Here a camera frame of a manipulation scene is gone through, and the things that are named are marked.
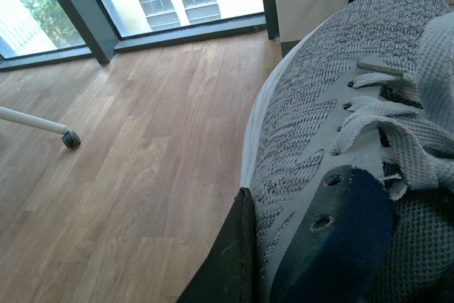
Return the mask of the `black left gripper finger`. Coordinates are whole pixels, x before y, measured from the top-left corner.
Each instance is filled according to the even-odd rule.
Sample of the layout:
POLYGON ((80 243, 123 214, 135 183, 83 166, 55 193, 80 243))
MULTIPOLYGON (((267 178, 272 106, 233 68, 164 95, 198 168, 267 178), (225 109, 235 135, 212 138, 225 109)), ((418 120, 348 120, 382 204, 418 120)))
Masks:
POLYGON ((255 269, 255 207, 241 187, 214 241, 178 302, 252 302, 255 269))

